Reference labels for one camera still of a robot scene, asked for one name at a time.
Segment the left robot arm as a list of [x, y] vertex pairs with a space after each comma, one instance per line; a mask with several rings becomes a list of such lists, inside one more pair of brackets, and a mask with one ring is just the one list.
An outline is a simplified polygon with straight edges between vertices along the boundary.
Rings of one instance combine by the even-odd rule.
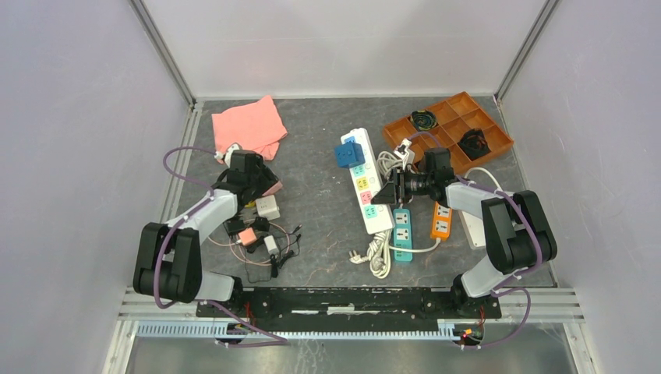
[[234, 150], [224, 160], [227, 167], [199, 202], [169, 221], [143, 227], [133, 289], [153, 297], [162, 309], [176, 302], [212, 300], [232, 318], [245, 307], [244, 295], [234, 290], [234, 277], [203, 269], [201, 245], [247, 203], [273, 190], [279, 179], [254, 151]]

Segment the pink cube socket adapter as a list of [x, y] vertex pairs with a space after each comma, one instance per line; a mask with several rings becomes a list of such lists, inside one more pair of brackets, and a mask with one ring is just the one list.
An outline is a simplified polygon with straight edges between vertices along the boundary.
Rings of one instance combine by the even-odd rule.
[[278, 191], [280, 191], [282, 188], [283, 188], [282, 181], [278, 181], [278, 182], [276, 182], [274, 185], [272, 185], [272, 186], [270, 187], [270, 189], [267, 190], [267, 191], [264, 193], [264, 195], [265, 195], [265, 196], [274, 195], [275, 193], [277, 193]]

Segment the white long power strip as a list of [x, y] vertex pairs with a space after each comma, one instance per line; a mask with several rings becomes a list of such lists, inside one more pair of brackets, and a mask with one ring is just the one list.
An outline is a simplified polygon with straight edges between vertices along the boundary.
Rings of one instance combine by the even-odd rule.
[[356, 265], [368, 264], [374, 277], [384, 279], [391, 271], [390, 243], [394, 218], [389, 206], [371, 202], [382, 189], [381, 174], [376, 165], [371, 141], [364, 128], [357, 128], [344, 134], [341, 143], [354, 145], [362, 151], [364, 162], [349, 171], [366, 232], [373, 236], [366, 254], [352, 250], [349, 252], [349, 261]]

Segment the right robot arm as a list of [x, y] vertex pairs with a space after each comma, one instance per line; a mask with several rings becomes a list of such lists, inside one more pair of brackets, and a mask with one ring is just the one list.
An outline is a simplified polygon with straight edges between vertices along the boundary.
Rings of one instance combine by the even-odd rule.
[[385, 185], [373, 202], [399, 204], [428, 196], [482, 221], [486, 254], [451, 286], [450, 306], [456, 316], [473, 316], [482, 302], [506, 294], [505, 285], [557, 256], [557, 242], [535, 192], [507, 192], [456, 175], [451, 152], [443, 147], [426, 150], [421, 165], [417, 170], [392, 153], [380, 153], [376, 168]]

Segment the blue cube socket adapter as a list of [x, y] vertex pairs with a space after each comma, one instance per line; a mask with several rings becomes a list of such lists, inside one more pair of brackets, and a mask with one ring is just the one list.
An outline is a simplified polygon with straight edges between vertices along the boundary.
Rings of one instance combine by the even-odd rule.
[[334, 156], [340, 168], [354, 168], [366, 162], [361, 145], [352, 141], [336, 146]]

